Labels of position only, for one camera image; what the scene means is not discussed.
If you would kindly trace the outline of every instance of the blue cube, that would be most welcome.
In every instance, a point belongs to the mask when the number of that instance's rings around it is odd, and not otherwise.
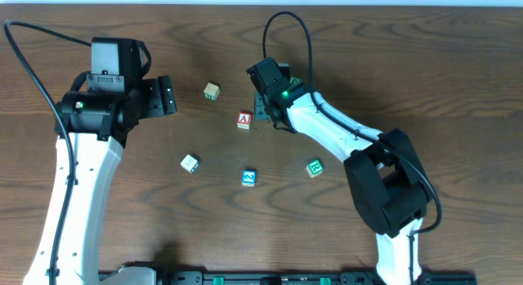
[[[254,187],[255,182],[256,182],[256,171],[245,170],[244,174],[242,175],[242,185],[248,186],[248,187]]]

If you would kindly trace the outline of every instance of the cable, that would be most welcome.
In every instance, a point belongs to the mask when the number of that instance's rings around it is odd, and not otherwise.
[[[40,26],[37,26],[35,24],[29,24],[18,20],[6,20],[3,25],[3,31],[6,34],[7,40],[9,41],[9,44],[11,44],[11,47],[13,51],[15,52],[16,56],[20,60],[20,63],[24,66],[24,69],[27,71],[29,76],[33,79],[34,83],[42,93],[43,97],[46,99],[47,103],[51,107],[52,112],[55,114],[56,121],[58,122],[60,126],[60,131],[62,136],[64,137],[65,144],[67,145],[67,153],[69,155],[69,175],[67,177],[67,189],[65,191],[64,196],[64,203],[62,204],[62,209],[60,211],[60,217],[58,219],[58,224],[56,225],[56,232],[55,237],[53,239],[52,244],[52,250],[51,250],[51,261],[49,264],[49,284],[54,285],[56,283],[56,276],[57,276],[57,268],[56,268],[56,261],[58,259],[58,248],[60,246],[60,240],[62,236],[62,231],[64,229],[64,223],[65,223],[65,217],[67,216],[67,210],[69,208],[69,201],[71,199],[71,194],[73,193],[73,186],[74,182],[76,181],[75,178],[75,168],[76,168],[76,161],[74,159],[74,151],[73,146],[71,144],[71,139],[69,138],[69,133],[67,132],[67,128],[65,127],[64,121],[62,120],[60,116],[60,112],[58,108],[55,105],[55,102],[52,100],[51,96],[49,95],[49,92],[47,92],[46,88],[43,86],[42,82],[36,75],[36,73],[31,69],[31,66],[27,62],[27,60],[22,55],[22,52],[20,51],[20,48],[16,45],[15,39],[11,36],[11,32],[9,31],[9,27],[11,25],[17,25],[20,27],[35,29],[40,32],[48,33],[50,35],[56,36],[58,38],[62,38],[65,40],[69,40],[72,42],[76,42],[79,44],[83,44],[86,46],[91,46],[91,43],[85,42],[83,40],[79,40],[77,38],[72,38],[69,36],[66,36],[61,33],[57,33],[54,31],[51,31],[49,29],[42,28]]]
[[[270,23],[272,22],[272,20],[274,18],[276,18],[277,16],[281,16],[281,15],[288,15],[288,16],[291,16],[294,19],[296,19],[302,25],[303,31],[305,32],[305,37],[306,37],[307,46],[308,46],[307,52],[308,52],[308,55],[309,55],[309,94],[311,94],[311,99],[312,99],[312,102],[314,103],[315,107],[322,114],[324,114],[325,117],[329,118],[331,121],[336,123],[338,126],[342,127],[343,129],[347,130],[351,134],[353,134],[355,136],[358,136],[359,138],[361,138],[363,140],[366,140],[366,141],[368,141],[368,142],[370,142],[370,143],[372,143],[374,145],[377,145],[378,147],[381,147],[383,150],[386,150],[387,152],[389,152],[389,154],[392,154],[392,155],[396,156],[397,158],[399,158],[402,163],[405,163],[409,167],[411,167],[422,178],[423,185],[428,189],[429,193],[434,198],[434,204],[436,205],[436,219],[434,220],[434,223],[432,225],[426,227],[426,228],[414,230],[414,231],[410,232],[410,234],[408,236],[409,237],[409,246],[410,246],[410,254],[409,254],[409,271],[410,271],[410,274],[409,275],[410,275],[410,282],[411,282],[411,284],[414,284],[414,279],[413,279],[413,242],[414,242],[414,235],[415,234],[422,234],[422,233],[430,232],[430,231],[434,230],[435,228],[437,228],[440,225],[441,218],[442,218],[442,210],[441,210],[440,198],[438,197],[438,194],[437,194],[436,190],[432,186],[431,182],[428,180],[427,176],[425,174],[423,174],[417,167],[415,167],[410,162],[410,160],[408,160],[403,154],[399,153],[396,149],[394,149],[390,145],[386,145],[386,144],[382,143],[379,140],[376,140],[376,139],[374,139],[372,137],[369,137],[369,136],[366,136],[365,134],[360,133],[358,130],[354,130],[354,129],[348,127],[345,123],[343,123],[341,121],[338,121],[335,117],[333,117],[332,115],[327,113],[323,109],[322,105],[318,104],[318,101],[316,100],[316,98],[314,96],[314,89],[313,89],[313,84],[312,84],[312,80],[313,80],[312,79],[312,72],[313,71],[312,71],[311,35],[309,34],[309,29],[306,27],[305,22],[302,20],[302,18],[300,18],[299,16],[297,16],[296,14],[294,14],[291,11],[280,11],[280,12],[275,13],[267,21],[265,29],[263,30],[263,39],[261,41],[261,48],[263,50],[263,58],[265,59],[267,57],[266,56],[266,45],[265,45],[267,30],[269,29],[269,26],[270,26]]]

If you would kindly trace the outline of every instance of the wooden cube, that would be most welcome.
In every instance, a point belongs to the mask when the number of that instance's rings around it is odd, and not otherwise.
[[[203,94],[205,95],[206,98],[208,98],[212,101],[215,101],[216,98],[218,98],[218,94],[220,94],[220,87],[218,87],[214,84],[208,83],[207,86],[205,87],[205,90],[203,90]]]
[[[324,166],[321,165],[319,159],[315,159],[307,164],[307,172],[311,178],[314,178],[324,171]]]
[[[256,182],[256,171],[245,170],[242,175],[242,185],[248,187],[254,187]]]
[[[242,129],[249,129],[251,126],[251,119],[252,115],[250,113],[239,113],[238,114],[238,121],[236,123],[238,124],[238,128]]]
[[[196,167],[199,166],[198,159],[193,158],[189,154],[187,154],[186,158],[184,158],[180,164],[181,167],[185,168],[191,174],[194,173]]]

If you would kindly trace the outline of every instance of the wood grain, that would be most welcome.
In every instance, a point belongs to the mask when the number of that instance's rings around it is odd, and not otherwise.
[[[149,76],[169,74],[178,113],[142,121],[116,172],[101,238],[101,269],[161,260],[209,270],[340,270],[377,261],[342,164],[313,140],[235,117],[253,104],[245,69],[262,58],[266,20],[284,7],[8,5],[0,19],[89,40],[137,38]],[[480,283],[523,273],[523,14],[462,7],[290,7],[307,22],[315,86],[344,113],[407,132],[439,190],[442,226],[420,240],[431,269],[473,270]],[[13,28],[59,100],[90,68],[90,51]],[[288,18],[268,52],[306,78],[306,42]],[[51,111],[0,38],[0,283],[20,283],[36,252],[54,179]],[[203,98],[209,81],[216,102]],[[202,164],[191,175],[187,153]],[[305,166],[321,158],[310,179]],[[256,188],[240,184],[258,170]],[[426,223],[434,219],[430,207]]]

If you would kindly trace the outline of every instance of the wooden table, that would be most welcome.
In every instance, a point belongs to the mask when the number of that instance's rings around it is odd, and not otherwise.
[[[262,30],[289,9],[312,33],[315,87],[354,119],[409,134],[444,210],[420,240],[430,269],[473,270],[480,283],[523,278],[523,16],[454,7],[205,7],[8,5],[0,19],[73,37],[143,40],[149,76],[168,74],[178,112],[130,133],[101,236],[100,268],[157,260],[209,270],[374,267],[373,232],[355,211],[342,164],[312,139],[236,115],[253,106],[245,69]],[[13,28],[30,64],[61,99],[90,50]],[[306,79],[301,27],[279,18],[268,52]],[[0,283],[20,283],[40,240],[55,173],[54,119],[0,37]],[[216,102],[207,82],[221,85]],[[188,153],[202,163],[180,167]],[[315,179],[305,166],[321,158]],[[241,171],[255,167],[255,188]],[[426,225],[434,219],[430,205]]]

